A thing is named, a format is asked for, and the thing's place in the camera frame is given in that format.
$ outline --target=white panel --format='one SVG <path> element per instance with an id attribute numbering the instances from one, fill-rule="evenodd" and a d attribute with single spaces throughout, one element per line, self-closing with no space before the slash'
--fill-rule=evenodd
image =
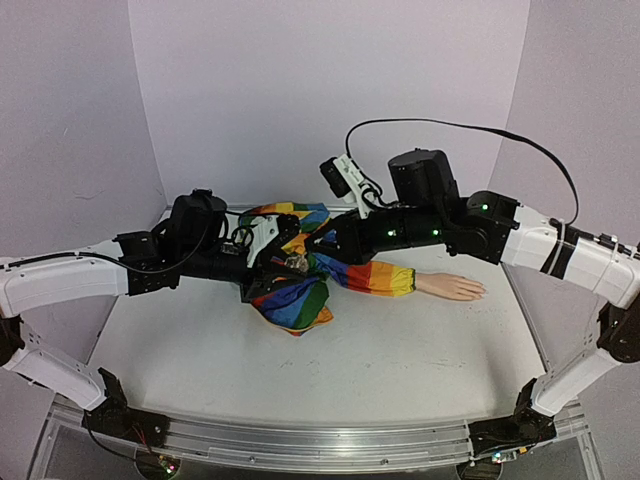
<path id="1" fill-rule="evenodd" d="M 85 410 L 93 410 L 105 400 L 105 385 L 97 370 L 48 345 L 28 325 L 20 327 L 25 346 L 3 365 L 60 393 Z"/>
<path id="2" fill-rule="evenodd" d="M 621 363 L 609 352 L 597 348 L 593 340 L 577 353 L 540 377 L 533 386 L 533 409 L 548 417 L 557 415 L 579 393 Z"/>
<path id="3" fill-rule="evenodd" d="M 640 261 L 580 239 L 564 278 L 601 295 L 616 307 L 628 308 L 640 287 Z"/>
<path id="4" fill-rule="evenodd" d="M 202 417 L 322 423 L 508 414 L 543 373 L 503 270 L 444 248 L 380 259 L 485 283 L 456 303 L 382 298 L 330 282 L 335 320 L 300 338 L 268 324 L 231 284 L 185 279 L 174 291 L 121 298 L 91 365 L 136 406 Z"/>
<path id="5" fill-rule="evenodd" d="M 80 250 L 111 258 L 122 256 L 120 245 L 111 240 Z M 5 265 L 0 270 L 0 313 L 4 317 L 44 305 L 129 291 L 127 271 L 98 258 L 63 257 L 14 268 L 8 265 L 17 259 L 0 260 Z"/>
<path id="6" fill-rule="evenodd" d="M 204 186 L 232 202 L 338 204 L 318 166 L 344 152 L 358 121 L 504 127 L 528 9 L 527 0 L 131 0 L 169 200 Z M 354 158 L 389 192 L 387 160 L 416 146 L 446 151 L 471 193 L 486 188 L 500 139 L 424 124 L 353 137 Z"/>
<path id="7" fill-rule="evenodd" d="M 518 207 L 514 220 L 520 224 L 509 232 L 502 258 L 507 265 L 540 270 L 556 244 L 558 231 L 549 218 L 529 207 Z"/>

